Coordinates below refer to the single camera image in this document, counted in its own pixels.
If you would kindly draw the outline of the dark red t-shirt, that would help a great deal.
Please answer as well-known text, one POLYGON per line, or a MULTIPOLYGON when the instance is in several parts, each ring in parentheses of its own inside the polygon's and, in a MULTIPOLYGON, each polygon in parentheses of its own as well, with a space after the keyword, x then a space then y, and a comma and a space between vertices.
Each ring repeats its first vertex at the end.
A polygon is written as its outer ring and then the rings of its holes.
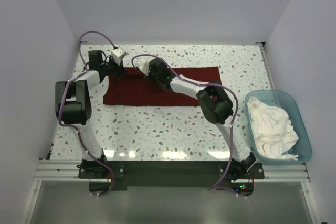
MULTIPOLYGON (((133 68, 126 68, 119 79, 109 76, 104 105, 126 106, 198 106, 198 101, 183 94, 163 90, 158 84, 133 68)), ((219 81, 219 67, 173 68, 178 74, 202 82, 219 81)))

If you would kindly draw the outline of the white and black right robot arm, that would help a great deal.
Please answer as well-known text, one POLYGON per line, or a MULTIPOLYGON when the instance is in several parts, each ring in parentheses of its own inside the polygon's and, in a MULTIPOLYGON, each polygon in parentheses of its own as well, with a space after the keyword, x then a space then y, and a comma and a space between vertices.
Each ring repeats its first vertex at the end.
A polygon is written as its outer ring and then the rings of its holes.
POLYGON ((177 74, 160 59, 146 62, 140 69, 164 90, 198 101, 204 118, 217 126, 230 148, 231 163, 228 171, 239 178, 246 178, 252 173, 256 158, 243 138, 234 135, 237 110, 233 110, 233 107, 238 108, 238 102, 233 104, 221 84, 200 82, 177 74))

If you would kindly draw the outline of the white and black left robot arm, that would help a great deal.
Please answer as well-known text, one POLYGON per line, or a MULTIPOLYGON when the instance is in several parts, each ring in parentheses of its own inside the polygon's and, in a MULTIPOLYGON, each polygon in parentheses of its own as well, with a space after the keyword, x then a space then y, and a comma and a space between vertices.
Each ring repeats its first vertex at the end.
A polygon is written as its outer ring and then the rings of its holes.
POLYGON ((89 90, 102 83, 106 76, 116 78, 126 73, 123 58, 127 55, 122 48, 114 48, 107 56, 101 50, 88 52, 89 61, 83 62, 83 72, 68 81, 55 84, 55 113, 62 127, 70 128, 82 151, 79 169, 103 178, 113 171, 106 163, 106 156, 93 132, 90 118, 92 106, 89 90))

